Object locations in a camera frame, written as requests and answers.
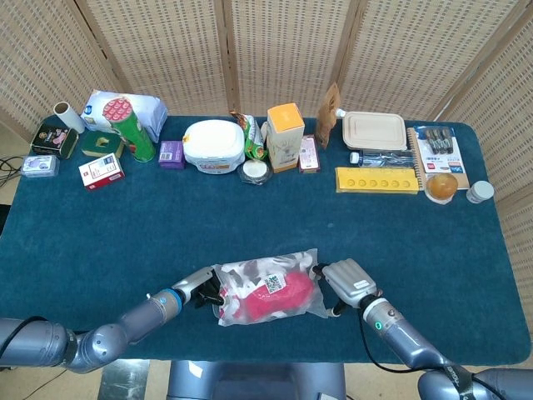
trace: white and red box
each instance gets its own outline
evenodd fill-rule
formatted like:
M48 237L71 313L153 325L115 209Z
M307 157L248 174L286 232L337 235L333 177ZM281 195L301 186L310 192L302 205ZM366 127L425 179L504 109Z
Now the white and red box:
M100 157L79 167L83 186L88 190L98 189L124 178L124 171L114 153Z

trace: brown paper bag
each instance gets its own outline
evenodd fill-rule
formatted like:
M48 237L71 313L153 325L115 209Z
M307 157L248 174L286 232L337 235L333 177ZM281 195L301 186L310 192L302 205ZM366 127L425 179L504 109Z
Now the brown paper bag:
M322 99L322 104L316 117L315 139L322 146L327 148L330 141L330 131L336 124L336 110L341 105L341 94L339 87L334 82L327 89L326 96Z

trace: pringles can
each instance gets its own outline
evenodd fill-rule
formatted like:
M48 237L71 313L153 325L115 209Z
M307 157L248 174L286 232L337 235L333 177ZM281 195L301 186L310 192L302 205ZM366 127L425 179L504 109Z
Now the pringles can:
M145 163L153 159L156 149L127 98L118 97L108 102L103 108L102 115L111 123L113 129L127 140L133 157L137 161Z

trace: small round container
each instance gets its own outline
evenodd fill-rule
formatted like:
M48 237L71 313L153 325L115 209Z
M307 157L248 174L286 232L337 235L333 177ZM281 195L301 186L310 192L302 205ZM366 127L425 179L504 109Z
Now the small round container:
M478 181L466 191L466 198L470 203L479 204L494 196L494 188L487 181Z
M447 204L457 192L459 183L450 173L431 174L426 182L426 196L437 204Z

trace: purple box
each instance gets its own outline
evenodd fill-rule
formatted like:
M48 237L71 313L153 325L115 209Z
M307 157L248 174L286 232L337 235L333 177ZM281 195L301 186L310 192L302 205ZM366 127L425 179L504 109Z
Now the purple box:
M159 149L159 165L162 168L185 168L182 141L167 140L161 142L161 147Z

